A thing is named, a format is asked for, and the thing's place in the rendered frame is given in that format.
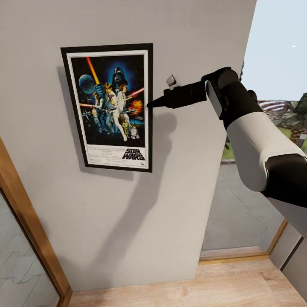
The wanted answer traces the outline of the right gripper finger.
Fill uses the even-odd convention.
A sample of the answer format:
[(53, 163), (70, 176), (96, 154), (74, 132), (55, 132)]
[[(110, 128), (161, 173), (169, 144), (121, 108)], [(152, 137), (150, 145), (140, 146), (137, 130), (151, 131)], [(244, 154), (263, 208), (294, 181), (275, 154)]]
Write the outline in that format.
[(165, 105), (165, 98), (163, 96), (151, 101), (150, 103), (147, 104), (147, 107), (163, 107)]

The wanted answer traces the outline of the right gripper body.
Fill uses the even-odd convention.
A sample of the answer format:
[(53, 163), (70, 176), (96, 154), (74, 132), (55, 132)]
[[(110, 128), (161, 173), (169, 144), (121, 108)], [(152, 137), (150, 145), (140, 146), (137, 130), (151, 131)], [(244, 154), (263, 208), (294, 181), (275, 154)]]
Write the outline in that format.
[(191, 92), (191, 84), (175, 88), (173, 90), (163, 90), (165, 105), (167, 108), (176, 109), (179, 107), (194, 104)]

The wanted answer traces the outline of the poster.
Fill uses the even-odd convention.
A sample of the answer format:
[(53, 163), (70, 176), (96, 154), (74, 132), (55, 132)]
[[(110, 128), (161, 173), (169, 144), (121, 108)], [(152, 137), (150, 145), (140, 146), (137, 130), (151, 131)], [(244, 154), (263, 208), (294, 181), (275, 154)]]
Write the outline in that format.
[(85, 166), (153, 172), (153, 43), (61, 48)]

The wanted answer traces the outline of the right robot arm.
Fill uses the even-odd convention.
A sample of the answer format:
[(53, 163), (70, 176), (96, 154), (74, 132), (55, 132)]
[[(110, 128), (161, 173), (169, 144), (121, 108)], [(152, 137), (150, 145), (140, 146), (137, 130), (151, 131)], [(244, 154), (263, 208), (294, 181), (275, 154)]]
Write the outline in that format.
[(307, 156), (264, 113), (256, 93), (246, 90), (231, 67), (185, 86), (172, 73), (166, 83), (170, 88), (147, 107), (176, 109), (208, 96), (223, 120), (244, 185), (260, 191), (307, 241)]

